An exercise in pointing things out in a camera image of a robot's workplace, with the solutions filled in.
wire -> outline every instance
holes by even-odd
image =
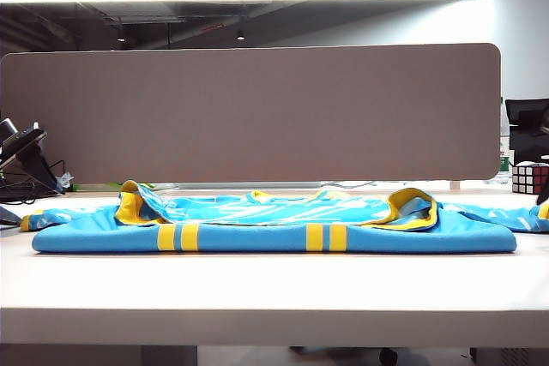
[[[62,165],[63,174],[66,172],[65,170],[65,161],[64,159],[58,160],[57,162],[49,165],[49,168],[53,168],[57,165]],[[10,166],[13,166],[21,171],[23,169],[18,164],[12,164]],[[11,175],[11,176],[28,176],[27,173],[16,173],[16,172],[10,172],[10,171],[2,171],[2,175]],[[5,190],[5,192],[10,196],[11,199],[15,200],[9,200],[9,201],[1,201],[0,203],[5,205],[32,205],[36,202],[36,200],[47,193],[43,190],[43,188],[48,189],[45,185],[42,183],[36,183],[32,177],[29,177],[23,181],[20,182],[8,182],[3,177],[0,178],[0,190]],[[15,191],[19,189],[21,191],[25,191],[24,195],[21,195],[19,193],[16,193]]]
[[[325,186],[335,186],[336,188],[342,188],[342,189],[356,189],[356,188],[362,188],[363,186],[368,186],[371,184],[374,184],[375,181],[370,180],[368,182],[360,183],[360,184],[354,184],[354,185],[346,185],[342,184],[341,182],[326,182],[320,185],[321,188]]]

yellow trim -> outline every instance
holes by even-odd
[[[137,185],[137,182],[133,180],[126,180],[123,185],[120,187],[121,192],[138,192],[139,187]]]
[[[158,250],[175,250],[175,225],[165,224],[158,228]]]
[[[323,225],[320,223],[307,224],[307,251],[323,251]]]
[[[27,216],[23,216],[23,218],[21,219],[21,223],[19,224],[21,231],[30,231],[30,227],[28,225],[30,224],[31,218],[37,214],[42,214],[43,212],[44,212],[44,209],[38,209],[33,214],[28,214]]]
[[[340,199],[347,199],[347,198],[351,197],[349,194],[343,193],[343,192],[326,192],[325,190],[318,190],[314,195],[305,196],[303,198],[303,201],[314,201],[315,199],[318,199],[323,193],[325,193],[326,196],[331,201],[340,200]],[[263,202],[275,197],[275,195],[271,195],[269,193],[262,192],[261,190],[252,190],[250,192],[250,196],[254,201],[258,201],[260,203],[263,203]],[[290,197],[288,197],[288,199],[291,200],[292,197],[299,198],[301,196],[290,196]]]
[[[416,197],[431,203],[428,216],[425,219],[416,219],[404,225],[391,225],[390,222],[401,217],[401,208]],[[363,224],[360,224],[360,226],[391,229],[393,231],[410,231],[412,229],[431,227],[437,223],[437,203],[427,193],[422,192],[419,189],[407,188],[399,190],[389,196],[387,199],[387,204],[389,205],[389,214],[385,218],[379,220],[369,220]]]
[[[21,219],[21,223],[19,226],[21,227],[21,231],[28,231],[28,221],[31,219],[32,214],[28,214],[27,216],[23,216],[23,219]]]
[[[329,251],[345,252],[347,250],[347,227],[331,225],[329,227]]]
[[[139,193],[120,192],[120,196],[120,206],[114,216],[125,225],[162,224],[166,222],[163,218],[145,220],[139,215],[143,206],[143,199]]]
[[[543,203],[540,206],[540,210],[538,212],[538,218],[540,218],[540,219],[549,219],[549,202]]]
[[[198,250],[198,227],[197,223],[187,223],[181,230],[181,249],[185,252],[196,252]]]

folded shirt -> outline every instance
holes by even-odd
[[[320,191],[163,199],[127,181],[116,206],[49,209],[26,216],[41,252],[500,253],[513,231],[548,232],[549,207],[502,209],[435,201],[418,189],[382,201]]]

white desk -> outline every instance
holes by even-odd
[[[83,196],[25,208],[114,201]],[[40,255],[32,237],[0,241],[3,343],[549,346],[546,235],[512,255]]]

desk divider panel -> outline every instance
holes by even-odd
[[[488,44],[8,55],[0,109],[77,183],[488,178]]]

